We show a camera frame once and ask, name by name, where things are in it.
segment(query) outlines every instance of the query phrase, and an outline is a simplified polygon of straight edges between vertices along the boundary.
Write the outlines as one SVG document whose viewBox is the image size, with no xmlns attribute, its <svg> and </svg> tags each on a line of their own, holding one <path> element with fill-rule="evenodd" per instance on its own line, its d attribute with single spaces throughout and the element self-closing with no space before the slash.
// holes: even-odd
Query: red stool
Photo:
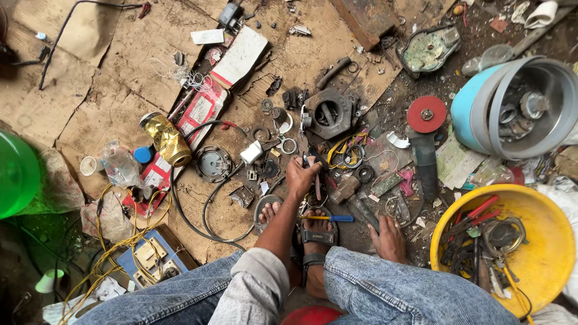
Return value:
<svg viewBox="0 0 578 325">
<path fill-rule="evenodd" d="M 283 319 L 281 325 L 323 325 L 339 318 L 341 313 L 326 306 L 299 308 Z"/>
</svg>

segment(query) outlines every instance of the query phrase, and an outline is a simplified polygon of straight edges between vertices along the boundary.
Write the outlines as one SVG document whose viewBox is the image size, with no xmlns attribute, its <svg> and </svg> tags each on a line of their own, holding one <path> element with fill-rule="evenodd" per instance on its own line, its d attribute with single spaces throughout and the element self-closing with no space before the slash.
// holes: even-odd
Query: hammer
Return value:
<svg viewBox="0 0 578 325">
<path fill-rule="evenodd" d="M 379 221 L 375 218 L 375 215 L 369 210 L 367 205 L 363 203 L 360 198 L 355 193 L 355 190 L 361 185 L 360 181 L 355 176 L 350 176 L 345 182 L 341 183 L 339 187 L 331 193 L 329 198 L 335 204 L 340 204 L 344 200 L 347 200 L 352 206 L 361 212 L 361 215 L 357 219 L 361 220 L 365 224 L 370 224 L 379 233 Z"/>
</svg>

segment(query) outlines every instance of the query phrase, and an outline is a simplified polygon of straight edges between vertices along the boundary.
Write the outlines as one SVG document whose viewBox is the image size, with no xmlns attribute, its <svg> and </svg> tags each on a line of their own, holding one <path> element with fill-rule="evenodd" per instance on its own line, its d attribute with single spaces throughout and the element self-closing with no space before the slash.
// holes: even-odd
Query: angle grinder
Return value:
<svg viewBox="0 0 578 325">
<path fill-rule="evenodd" d="M 406 135 L 412 145 L 413 164 L 424 200 L 439 196 L 435 135 L 446 120 L 446 106 L 434 96 L 417 98 L 407 110 Z"/>
</svg>

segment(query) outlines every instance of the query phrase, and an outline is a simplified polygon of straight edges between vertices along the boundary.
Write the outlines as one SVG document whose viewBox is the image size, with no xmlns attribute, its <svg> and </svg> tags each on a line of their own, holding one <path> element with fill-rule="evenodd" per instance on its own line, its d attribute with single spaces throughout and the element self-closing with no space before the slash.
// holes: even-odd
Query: white plastic cup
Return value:
<svg viewBox="0 0 578 325">
<path fill-rule="evenodd" d="M 103 169 L 105 169 L 105 167 L 102 165 L 101 160 L 92 156 L 86 156 L 80 162 L 80 172 L 84 176 L 90 176 L 95 172 L 99 172 Z"/>
<path fill-rule="evenodd" d="M 64 275 L 64 271 L 61 269 L 54 270 L 50 269 L 44 273 L 42 279 L 38 281 L 34 289 L 40 293 L 51 293 L 52 288 L 54 287 L 54 281 L 60 280 L 60 278 Z"/>
</svg>

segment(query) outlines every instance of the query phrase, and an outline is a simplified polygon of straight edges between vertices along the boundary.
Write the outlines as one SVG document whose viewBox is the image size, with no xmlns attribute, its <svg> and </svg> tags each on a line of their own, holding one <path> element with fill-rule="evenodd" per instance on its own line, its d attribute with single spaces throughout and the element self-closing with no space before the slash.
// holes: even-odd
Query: cutting disc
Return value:
<svg viewBox="0 0 578 325">
<path fill-rule="evenodd" d="M 407 110 L 407 123 L 419 133 L 430 133 L 446 120 L 446 106 L 434 96 L 417 98 Z"/>
</svg>

